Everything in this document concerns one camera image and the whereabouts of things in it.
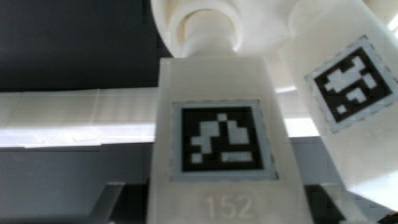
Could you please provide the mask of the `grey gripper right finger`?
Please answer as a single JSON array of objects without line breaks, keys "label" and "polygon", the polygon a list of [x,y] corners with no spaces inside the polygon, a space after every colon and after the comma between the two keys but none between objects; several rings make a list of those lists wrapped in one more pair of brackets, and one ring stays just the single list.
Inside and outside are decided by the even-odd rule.
[{"label": "grey gripper right finger", "polygon": [[391,224],[391,214],[371,220],[360,211],[355,197],[337,184],[303,187],[314,224]]}]

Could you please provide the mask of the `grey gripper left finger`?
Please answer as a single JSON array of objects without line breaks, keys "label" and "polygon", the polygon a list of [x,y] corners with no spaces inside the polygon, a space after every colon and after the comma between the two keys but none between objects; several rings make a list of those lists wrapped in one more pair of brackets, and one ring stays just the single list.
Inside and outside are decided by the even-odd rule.
[{"label": "grey gripper left finger", "polygon": [[88,214],[87,224],[145,224],[147,185],[113,182],[103,192]]}]

